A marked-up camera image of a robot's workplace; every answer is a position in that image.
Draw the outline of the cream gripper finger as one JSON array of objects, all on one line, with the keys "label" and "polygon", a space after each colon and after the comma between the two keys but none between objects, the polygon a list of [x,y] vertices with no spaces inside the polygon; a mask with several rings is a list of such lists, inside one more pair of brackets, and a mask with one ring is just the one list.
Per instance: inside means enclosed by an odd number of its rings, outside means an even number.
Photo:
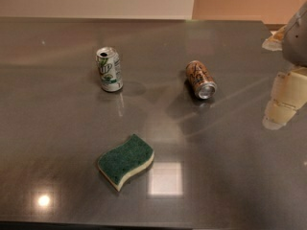
[{"label": "cream gripper finger", "polygon": [[265,109],[263,126],[278,130],[288,124],[307,103],[307,68],[295,67],[279,72],[272,85],[271,99]]},{"label": "cream gripper finger", "polygon": [[281,51],[285,30],[285,26],[281,27],[263,42],[262,47],[269,51]]}]

